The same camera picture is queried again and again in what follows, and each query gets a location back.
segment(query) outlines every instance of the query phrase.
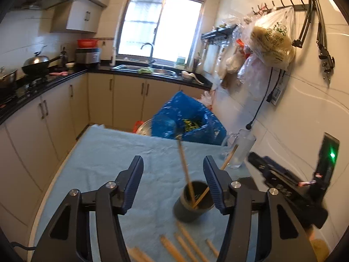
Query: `silver screw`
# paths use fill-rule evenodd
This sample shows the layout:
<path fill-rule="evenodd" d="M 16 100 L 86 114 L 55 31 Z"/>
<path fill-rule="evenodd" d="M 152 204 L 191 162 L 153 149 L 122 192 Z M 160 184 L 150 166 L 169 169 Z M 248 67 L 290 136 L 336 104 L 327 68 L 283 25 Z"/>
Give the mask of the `silver screw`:
<path fill-rule="evenodd" d="M 272 194 L 272 195 L 277 195 L 277 194 L 279 194 L 279 191 L 277 189 L 275 189 L 275 188 L 270 188 L 269 189 L 269 193 Z"/>
<path fill-rule="evenodd" d="M 116 186 L 116 183 L 114 181 L 109 181 L 105 184 L 105 187 L 113 189 Z"/>
<path fill-rule="evenodd" d="M 75 195 L 77 195 L 78 193 L 79 193 L 79 190 L 77 190 L 77 189 L 72 189 L 72 190 L 69 191 L 69 195 L 70 195 L 70 196 L 75 196 Z"/>
<path fill-rule="evenodd" d="M 230 184 L 231 187 L 233 188 L 240 188 L 241 187 L 241 183 L 238 182 L 238 181 L 233 181 L 231 184 Z"/>

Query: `blue plastic bag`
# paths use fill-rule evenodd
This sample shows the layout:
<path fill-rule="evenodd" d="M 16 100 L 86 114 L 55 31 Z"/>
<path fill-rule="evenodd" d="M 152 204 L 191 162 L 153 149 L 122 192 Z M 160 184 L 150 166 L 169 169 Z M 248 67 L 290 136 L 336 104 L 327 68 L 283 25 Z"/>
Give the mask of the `blue plastic bag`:
<path fill-rule="evenodd" d="M 200 121 L 201 127 L 184 132 L 184 119 Z M 220 145 L 226 129 L 206 106 L 179 91 L 151 120 L 152 136 L 175 139 L 178 134 L 183 141 Z"/>

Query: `glass mug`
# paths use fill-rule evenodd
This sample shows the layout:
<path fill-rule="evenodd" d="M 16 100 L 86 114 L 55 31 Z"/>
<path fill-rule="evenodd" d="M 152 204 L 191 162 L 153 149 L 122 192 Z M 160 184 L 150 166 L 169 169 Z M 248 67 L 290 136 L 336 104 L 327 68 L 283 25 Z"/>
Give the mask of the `glass mug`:
<path fill-rule="evenodd" d="M 235 145 L 238 145 L 238 147 L 227 166 L 233 169 L 239 168 L 250 152 L 254 142 L 256 142 L 256 137 L 252 134 L 251 130 L 241 129 L 238 133 L 230 132 L 222 142 L 221 146 L 224 147 L 225 152 L 221 156 L 225 159 Z"/>

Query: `white bowl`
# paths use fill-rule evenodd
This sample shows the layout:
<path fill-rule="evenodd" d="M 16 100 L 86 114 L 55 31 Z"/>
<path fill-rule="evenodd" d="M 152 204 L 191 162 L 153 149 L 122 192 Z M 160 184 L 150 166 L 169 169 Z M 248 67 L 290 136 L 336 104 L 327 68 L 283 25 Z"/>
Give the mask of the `white bowl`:
<path fill-rule="evenodd" d="M 194 77 L 188 74 L 187 71 L 182 71 L 182 77 L 188 81 L 191 81 Z"/>
<path fill-rule="evenodd" d="M 67 63 L 66 64 L 66 67 L 69 69 L 73 68 L 74 66 L 75 66 L 75 63 Z"/>

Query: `black cup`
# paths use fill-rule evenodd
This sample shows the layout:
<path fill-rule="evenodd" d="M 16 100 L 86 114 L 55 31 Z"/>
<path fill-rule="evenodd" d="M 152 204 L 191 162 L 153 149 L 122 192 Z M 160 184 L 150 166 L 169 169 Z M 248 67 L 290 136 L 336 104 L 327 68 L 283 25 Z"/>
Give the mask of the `black cup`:
<path fill-rule="evenodd" d="M 200 195 L 203 194 L 203 192 L 206 190 L 208 185 L 202 181 L 193 181 L 192 184 L 195 200 L 197 200 Z M 192 222 L 203 213 L 206 213 L 208 210 L 212 209 L 212 207 L 213 200 L 210 191 L 208 191 L 202 201 L 197 205 L 197 208 L 193 209 L 187 184 L 184 187 L 182 194 L 173 206 L 173 213 L 174 216 L 182 222 Z"/>

